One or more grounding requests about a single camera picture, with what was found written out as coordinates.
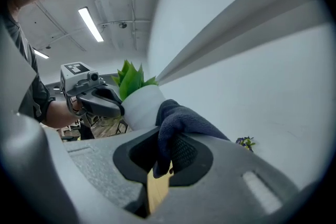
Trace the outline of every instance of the ceiling light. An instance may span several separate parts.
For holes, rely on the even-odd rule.
[[[48,58],[49,58],[48,55],[43,54],[42,52],[40,52],[40,51],[38,51],[38,50],[36,50],[36,49],[34,49],[34,52],[35,52],[36,55],[39,55],[39,56],[41,56],[41,57],[44,58],[44,59],[48,59]]]
[[[93,34],[94,38],[97,40],[97,42],[102,42],[104,41],[103,38],[101,37],[100,33],[98,32],[98,29],[94,25],[94,22],[91,18],[91,15],[89,13],[89,10],[87,7],[81,8],[78,10],[80,16],[82,16],[82,19],[84,20],[85,24]]]

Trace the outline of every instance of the wooden floor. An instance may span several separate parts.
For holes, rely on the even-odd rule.
[[[95,138],[108,137],[116,134],[117,122],[102,121],[96,124],[91,130]],[[125,126],[120,124],[119,129],[122,133],[125,132]],[[65,133],[66,136],[79,136],[78,130],[68,131]],[[169,178],[173,174],[167,173],[166,175],[156,179],[153,177],[153,169],[148,173],[147,176],[147,193],[150,212],[154,212],[156,208],[161,204],[165,196],[168,194]]]

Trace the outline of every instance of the small plant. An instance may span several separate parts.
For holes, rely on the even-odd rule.
[[[256,143],[251,143],[251,140],[253,139],[248,137],[240,137],[237,139],[236,144],[242,145],[244,148],[247,148],[248,150],[252,151],[252,146],[255,145]]]
[[[133,63],[129,63],[127,60],[125,60],[121,71],[118,70],[118,76],[112,76],[112,79],[119,86],[121,101],[124,101],[129,95],[142,87],[159,85],[155,80],[155,77],[145,82],[143,79],[142,65],[140,65],[140,68],[137,71]]]

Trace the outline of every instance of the person's arm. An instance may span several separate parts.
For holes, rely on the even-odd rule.
[[[73,107],[75,110],[79,110],[76,106],[76,101],[73,104]],[[80,117],[77,117],[70,113],[67,103],[64,102],[58,102],[58,101],[52,101],[49,104],[47,115],[45,119],[42,121],[42,123],[46,126],[52,127],[52,128],[62,128],[68,125],[71,125],[73,122],[78,120]]]
[[[35,102],[34,106],[34,117],[39,122],[52,128],[62,128],[70,125],[79,119],[75,115],[71,114],[66,102],[54,101],[50,97],[49,90],[42,83],[36,63],[36,56],[32,48],[31,50],[31,66],[36,71],[36,77],[32,83],[33,87],[33,99]],[[81,105],[75,101],[73,103],[75,110],[80,110]]]

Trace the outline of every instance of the white pot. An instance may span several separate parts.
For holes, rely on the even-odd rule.
[[[159,86],[140,88],[121,103],[125,109],[123,117],[133,131],[154,127],[157,112],[165,100]]]

